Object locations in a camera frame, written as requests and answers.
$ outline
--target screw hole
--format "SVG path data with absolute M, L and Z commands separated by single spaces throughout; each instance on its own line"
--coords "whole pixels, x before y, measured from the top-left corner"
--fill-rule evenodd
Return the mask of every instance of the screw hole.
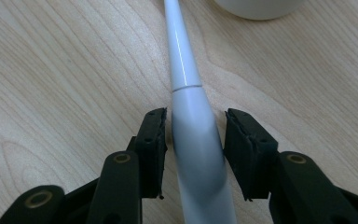
M 287 156 L 287 160 L 297 163 L 297 164 L 304 164 L 307 162 L 307 160 L 299 155 L 295 155 L 295 154 L 290 154 Z
M 50 191 L 41 190 L 28 197 L 27 200 L 25 200 L 25 206 L 28 208 L 37 208 L 48 203 L 52 197 L 53 194 Z
M 129 161 L 130 159 L 131 159 L 131 156 L 127 155 L 127 154 L 119 154 L 113 158 L 113 160 L 117 163 L 124 163 L 126 161 Z

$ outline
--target metal ring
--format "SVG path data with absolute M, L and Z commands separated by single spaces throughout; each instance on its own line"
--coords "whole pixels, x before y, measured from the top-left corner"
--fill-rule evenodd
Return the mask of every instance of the metal ring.
M 287 160 L 297 163 L 297 164 L 304 164 L 307 162 L 307 160 L 304 157 L 297 155 L 297 154 L 290 154 L 286 158 L 287 158 Z
M 34 199 L 36 199 L 36 197 L 39 196 L 42 196 L 44 198 L 42 198 L 42 200 L 40 201 L 39 200 L 35 201 Z M 51 193 L 48 190 L 42 190 L 29 196 L 27 200 L 25 200 L 25 206 L 27 206 L 28 208 L 37 208 L 48 203 L 48 201 L 50 201 L 52 197 L 53 197 L 53 193 Z
M 116 155 L 113 160 L 117 163 L 124 163 L 126 161 L 129 161 L 131 159 L 131 156 L 128 154 L 118 154 Z

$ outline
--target white cup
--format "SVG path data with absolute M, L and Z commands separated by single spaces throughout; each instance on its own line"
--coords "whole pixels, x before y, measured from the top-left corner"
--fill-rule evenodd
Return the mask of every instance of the white cup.
M 214 0 L 234 15 L 249 20 L 271 20 L 298 8 L 305 0 Z

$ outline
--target wooden table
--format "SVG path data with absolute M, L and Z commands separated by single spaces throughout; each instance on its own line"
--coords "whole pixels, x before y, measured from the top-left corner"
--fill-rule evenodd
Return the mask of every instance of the wooden table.
M 273 21 L 247 21 L 213 0 L 181 1 L 224 142 L 229 107 L 251 113 L 280 151 L 312 157 L 358 194 L 358 0 L 309 0 Z M 24 191 L 72 191 L 124 150 L 171 86 L 162 0 L 0 1 L 0 216 Z M 144 223 L 183 223 L 167 120 L 165 199 Z M 239 223 L 271 223 L 230 172 Z

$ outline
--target white electric toothbrush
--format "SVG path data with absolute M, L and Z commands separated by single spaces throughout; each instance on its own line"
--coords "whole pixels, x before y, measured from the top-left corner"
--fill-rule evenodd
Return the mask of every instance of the white electric toothbrush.
M 187 224 L 237 223 L 225 158 L 177 0 L 165 0 L 172 134 Z

